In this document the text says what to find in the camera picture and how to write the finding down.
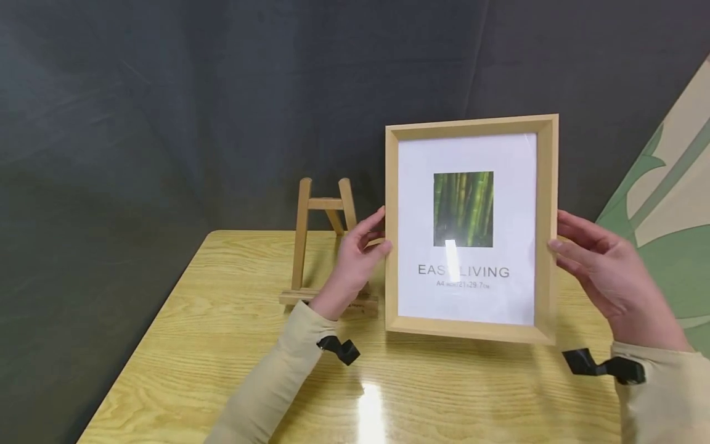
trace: table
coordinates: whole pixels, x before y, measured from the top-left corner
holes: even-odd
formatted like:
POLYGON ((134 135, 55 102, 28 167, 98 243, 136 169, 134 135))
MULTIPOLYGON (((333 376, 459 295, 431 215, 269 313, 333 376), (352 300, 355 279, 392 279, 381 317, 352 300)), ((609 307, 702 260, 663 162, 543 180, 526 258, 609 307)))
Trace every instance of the table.
MULTIPOLYGON (((217 231, 195 254, 81 437, 92 443, 201 443, 287 319, 293 232, 217 231)), ((305 282, 319 285, 334 233, 310 232, 305 282)), ((606 359, 611 334, 560 271, 558 347, 385 334, 351 313, 339 336, 362 355, 324 354, 275 443, 618 442, 611 377, 570 374, 560 350, 606 359)), ((372 281, 382 293, 383 270, 372 281)))

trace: gray fabric background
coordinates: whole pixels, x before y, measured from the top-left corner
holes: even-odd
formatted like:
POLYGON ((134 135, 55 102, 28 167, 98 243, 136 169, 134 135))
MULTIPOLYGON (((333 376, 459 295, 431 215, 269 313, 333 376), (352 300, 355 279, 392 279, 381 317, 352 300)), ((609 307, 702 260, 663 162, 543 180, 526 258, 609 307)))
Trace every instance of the gray fabric background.
POLYGON ((386 124, 559 112, 560 207, 594 218, 710 50, 708 16, 0 0, 2 442, 76 441, 210 230, 292 229, 305 175, 381 205, 386 124))

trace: black sleeve clip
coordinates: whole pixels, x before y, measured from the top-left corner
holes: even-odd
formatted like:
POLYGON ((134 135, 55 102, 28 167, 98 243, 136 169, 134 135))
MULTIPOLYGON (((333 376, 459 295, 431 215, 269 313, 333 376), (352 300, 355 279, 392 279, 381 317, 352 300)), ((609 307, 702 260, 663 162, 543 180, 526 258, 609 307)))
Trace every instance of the black sleeve clip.
POLYGON ((643 365, 625 357, 615 356, 597 365, 588 348, 568 350, 562 352, 562 355, 573 374, 587 376, 610 374, 622 385, 636 385, 646 382, 643 365))
POLYGON ((338 359, 345 365, 350 365, 355 362, 360 356, 360 351, 357 350, 355 344, 348 339, 347 341, 340 343, 340 340, 336 336, 326 336, 316 344, 321 350, 328 350, 329 352, 335 353, 338 359))

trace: wooden easel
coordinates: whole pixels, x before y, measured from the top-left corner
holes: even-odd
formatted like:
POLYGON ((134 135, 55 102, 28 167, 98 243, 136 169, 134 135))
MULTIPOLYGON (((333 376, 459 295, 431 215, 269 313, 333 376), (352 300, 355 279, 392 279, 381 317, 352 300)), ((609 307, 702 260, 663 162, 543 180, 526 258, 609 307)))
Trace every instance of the wooden easel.
MULTIPOLYGON (((350 179, 342 178, 338 181, 340 197, 310 197, 312 180, 303 178, 298 187, 298 210, 296 215, 296 240, 293 249, 293 275, 291 276, 291 288, 281 292, 278 297, 279 303, 283 305, 296 305, 299 300, 309 301, 318 294, 316 288, 305 288, 303 286, 303 266, 306 255, 306 239, 308 236, 308 211, 325 210, 333 231, 336 235, 336 244, 345 234, 340 217, 336 211, 341 210, 345 215, 345 225, 349 230, 357 225, 355 216, 355 204, 353 193, 350 188, 350 179)), ((360 291, 357 298, 350 304, 350 308, 355 308, 366 314, 377 314, 377 298, 370 294, 369 285, 360 291)))

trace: light wood frame border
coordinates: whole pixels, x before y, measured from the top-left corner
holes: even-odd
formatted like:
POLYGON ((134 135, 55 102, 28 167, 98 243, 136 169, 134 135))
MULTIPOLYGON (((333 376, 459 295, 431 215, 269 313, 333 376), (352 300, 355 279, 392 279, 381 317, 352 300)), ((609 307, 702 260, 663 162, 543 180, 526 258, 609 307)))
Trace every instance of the light wood frame border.
POLYGON ((557 237, 557 114, 503 117, 385 128, 386 234, 393 248, 385 260, 385 328, 395 332, 470 337, 553 345, 557 328, 557 274, 547 241, 557 237), (410 318, 398 314, 398 154, 399 141, 450 139, 495 134, 537 134, 534 325, 410 318))

